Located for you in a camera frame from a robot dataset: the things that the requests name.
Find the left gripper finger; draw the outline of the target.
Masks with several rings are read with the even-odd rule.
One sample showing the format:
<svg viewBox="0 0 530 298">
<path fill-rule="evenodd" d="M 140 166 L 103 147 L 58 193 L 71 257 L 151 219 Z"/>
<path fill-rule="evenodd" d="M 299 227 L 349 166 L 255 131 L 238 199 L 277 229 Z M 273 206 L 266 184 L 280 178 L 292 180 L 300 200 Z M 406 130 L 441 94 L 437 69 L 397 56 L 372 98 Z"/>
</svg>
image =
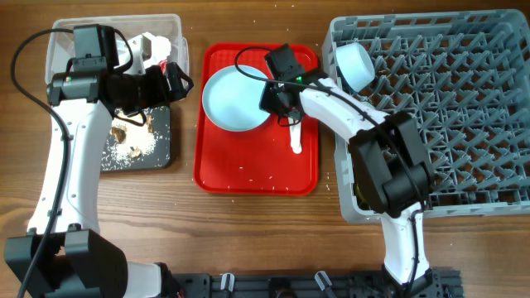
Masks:
<svg viewBox="0 0 530 298">
<path fill-rule="evenodd" d="M 134 120 L 133 118 L 136 116 L 139 116 L 141 120 Z M 113 117 L 137 127 L 142 127 L 147 124 L 147 115 L 142 110 L 136 111 L 135 113 L 128 116 L 123 113 L 122 109 L 114 109 Z"/>
<path fill-rule="evenodd" d="M 193 89 L 194 82 L 176 62 L 166 64 L 166 78 L 170 86 L 171 101 L 180 101 Z"/>
</svg>

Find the white napkin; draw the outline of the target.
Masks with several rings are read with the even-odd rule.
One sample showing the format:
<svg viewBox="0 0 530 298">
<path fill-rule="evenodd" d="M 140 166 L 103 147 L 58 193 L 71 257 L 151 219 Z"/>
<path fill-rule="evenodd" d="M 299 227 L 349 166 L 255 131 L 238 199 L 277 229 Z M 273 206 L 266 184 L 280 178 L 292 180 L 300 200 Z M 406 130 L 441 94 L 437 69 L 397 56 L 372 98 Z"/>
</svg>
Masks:
<svg viewBox="0 0 530 298">
<path fill-rule="evenodd" d="M 168 57 L 171 53 L 171 43 L 170 41 L 163 36 L 154 36 L 150 32 L 144 32 L 151 41 L 152 41 L 152 57 L 144 62 L 144 65 L 147 68 L 157 65 L 166 60 L 168 62 Z"/>
</svg>

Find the large light blue plate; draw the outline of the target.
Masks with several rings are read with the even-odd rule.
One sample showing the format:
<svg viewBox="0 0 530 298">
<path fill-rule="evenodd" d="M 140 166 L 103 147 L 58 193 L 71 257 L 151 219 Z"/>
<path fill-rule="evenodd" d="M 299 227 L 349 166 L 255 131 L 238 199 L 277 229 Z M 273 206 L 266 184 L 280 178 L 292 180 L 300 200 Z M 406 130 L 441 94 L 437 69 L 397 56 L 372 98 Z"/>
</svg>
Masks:
<svg viewBox="0 0 530 298">
<path fill-rule="evenodd" d="M 260 109 L 265 81 L 249 78 L 235 66 L 215 72 L 205 83 L 202 106 L 208 119 L 229 132 L 246 132 L 262 125 L 270 113 Z"/>
</svg>

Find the small light blue bowl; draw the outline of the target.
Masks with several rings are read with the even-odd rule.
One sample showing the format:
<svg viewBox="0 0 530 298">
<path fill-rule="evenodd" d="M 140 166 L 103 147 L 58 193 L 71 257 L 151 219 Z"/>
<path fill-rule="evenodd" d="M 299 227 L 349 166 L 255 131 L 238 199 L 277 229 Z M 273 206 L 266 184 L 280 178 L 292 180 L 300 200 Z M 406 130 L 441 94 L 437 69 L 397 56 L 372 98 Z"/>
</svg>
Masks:
<svg viewBox="0 0 530 298">
<path fill-rule="evenodd" d="M 375 78 L 369 53 L 357 42 L 338 47 L 336 60 L 346 83 L 354 92 L 361 91 Z"/>
</svg>

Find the red snack wrapper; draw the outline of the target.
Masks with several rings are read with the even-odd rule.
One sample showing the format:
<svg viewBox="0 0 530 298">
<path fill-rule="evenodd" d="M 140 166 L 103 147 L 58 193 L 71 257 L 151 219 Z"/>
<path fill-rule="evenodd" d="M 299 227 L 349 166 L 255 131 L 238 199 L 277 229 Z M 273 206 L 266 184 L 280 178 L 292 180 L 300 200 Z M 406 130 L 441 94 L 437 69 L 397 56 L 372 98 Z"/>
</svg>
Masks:
<svg viewBox="0 0 530 298">
<path fill-rule="evenodd" d="M 166 64 L 167 64 L 167 61 L 166 61 L 166 60 L 163 60 L 163 61 L 161 61 L 161 62 L 158 64 L 158 65 L 161 67 L 161 71 L 162 71 L 163 73 L 166 72 Z"/>
</svg>

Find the yellow plastic cup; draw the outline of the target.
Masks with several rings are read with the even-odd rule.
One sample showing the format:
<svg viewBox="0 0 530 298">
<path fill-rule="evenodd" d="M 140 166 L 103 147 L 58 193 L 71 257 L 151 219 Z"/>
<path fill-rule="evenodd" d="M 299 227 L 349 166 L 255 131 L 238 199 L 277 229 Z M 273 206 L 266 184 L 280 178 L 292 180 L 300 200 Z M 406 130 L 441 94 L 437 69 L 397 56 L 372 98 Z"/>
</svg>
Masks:
<svg viewBox="0 0 530 298">
<path fill-rule="evenodd" d="M 355 193 L 355 196 L 357 198 L 357 201 L 358 201 L 359 205 L 364 205 L 364 206 L 368 205 L 368 203 L 366 202 L 364 196 L 362 195 L 358 185 L 356 185 L 354 187 L 354 193 Z"/>
</svg>

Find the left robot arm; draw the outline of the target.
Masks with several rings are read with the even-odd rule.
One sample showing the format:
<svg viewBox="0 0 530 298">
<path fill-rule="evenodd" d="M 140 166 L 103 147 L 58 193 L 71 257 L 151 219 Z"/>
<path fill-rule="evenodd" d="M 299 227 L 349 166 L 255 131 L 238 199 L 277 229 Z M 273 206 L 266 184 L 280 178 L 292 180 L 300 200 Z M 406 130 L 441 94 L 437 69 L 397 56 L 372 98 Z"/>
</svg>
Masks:
<svg viewBox="0 0 530 298">
<path fill-rule="evenodd" d="M 41 103 L 51 116 L 51 148 L 39 202 L 26 234 L 9 238 L 4 259 L 33 297 L 182 297 L 162 262 L 129 262 L 100 235 L 97 198 L 102 155 L 114 119 L 184 99 L 192 78 L 175 62 L 131 74 L 118 58 L 120 30 L 70 29 L 75 55 L 55 74 Z"/>
</svg>

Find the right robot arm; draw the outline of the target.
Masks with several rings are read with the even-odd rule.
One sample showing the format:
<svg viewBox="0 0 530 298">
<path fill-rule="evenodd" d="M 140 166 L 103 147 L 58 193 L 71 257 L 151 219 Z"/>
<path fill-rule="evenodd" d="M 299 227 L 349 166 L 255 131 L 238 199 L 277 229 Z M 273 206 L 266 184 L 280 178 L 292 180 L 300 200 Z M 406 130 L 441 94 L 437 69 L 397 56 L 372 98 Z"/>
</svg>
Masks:
<svg viewBox="0 0 530 298">
<path fill-rule="evenodd" d="M 317 119 L 348 143 L 354 192 L 380 215 L 389 295 L 412 297 L 423 291 L 432 282 L 423 213 L 433 169 L 416 120 L 361 103 L 325 72 L 305 70 L 288 44 L 267 50 L 264 59 L 272 77 L 260 108 L 296 122 L 305 116 Z"/>
</svg>

